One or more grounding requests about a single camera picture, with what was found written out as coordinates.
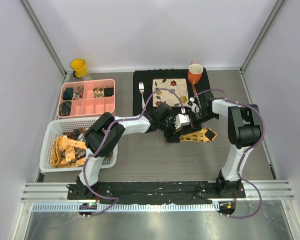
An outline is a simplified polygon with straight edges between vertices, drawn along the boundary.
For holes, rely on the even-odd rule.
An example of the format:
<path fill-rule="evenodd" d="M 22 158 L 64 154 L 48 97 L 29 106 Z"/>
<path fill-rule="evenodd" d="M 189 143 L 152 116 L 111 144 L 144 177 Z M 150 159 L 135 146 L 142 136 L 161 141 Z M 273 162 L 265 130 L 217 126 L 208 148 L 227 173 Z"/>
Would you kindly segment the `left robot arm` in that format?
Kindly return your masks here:
<path fill-rule="evenodd" d="M 174 114 L 172 107 L 166 103 L 132 117 L 117 117 L 108 112 L 104 113 L 85 134 L 86 160 L 76 181 L 79 194 L 87 200 L 95 196 L 94 185 L 98 182 L 104 158 L 114 150 L 122 136 L 156 130 L 173 134 L 189 124 L 190 118 L 185 109 L 182 108 L 181 113 Z"/>

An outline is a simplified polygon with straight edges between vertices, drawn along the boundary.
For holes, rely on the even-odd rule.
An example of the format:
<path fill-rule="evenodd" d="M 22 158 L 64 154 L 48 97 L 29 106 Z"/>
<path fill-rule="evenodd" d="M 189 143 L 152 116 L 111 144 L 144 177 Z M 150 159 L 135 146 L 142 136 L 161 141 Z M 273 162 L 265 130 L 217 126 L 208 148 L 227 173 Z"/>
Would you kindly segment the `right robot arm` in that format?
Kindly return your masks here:
<path fill-rule="evenodd" d="M 214 188 L 220 197 L 229 198 L 240 189 L 244 165 L 250 153 L 264 138 L 264 120 L 255 104 L 246 105 L 227 98 L 209 99 L 207 91 L 203 91 L 202 94 L 205 95 L 205 103 L 199 103 L 199 95 L 189 100 L 195 113 L 227 118 L 230 151 Z"/>

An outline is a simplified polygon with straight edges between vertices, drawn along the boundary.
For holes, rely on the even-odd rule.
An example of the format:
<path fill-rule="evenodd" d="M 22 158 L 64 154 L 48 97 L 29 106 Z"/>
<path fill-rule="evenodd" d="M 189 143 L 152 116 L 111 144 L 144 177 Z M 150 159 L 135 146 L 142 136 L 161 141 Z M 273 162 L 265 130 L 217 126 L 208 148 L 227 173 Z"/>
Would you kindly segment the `yellow beetle print tie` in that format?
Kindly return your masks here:
<path fill-rule="evenodd" d="M 202 128 L 199 131 L 181 135 L 179 140 L 181 142 L 205 142 L 210 143 L 215 140 L 217 134 L 211 128 Z"/>

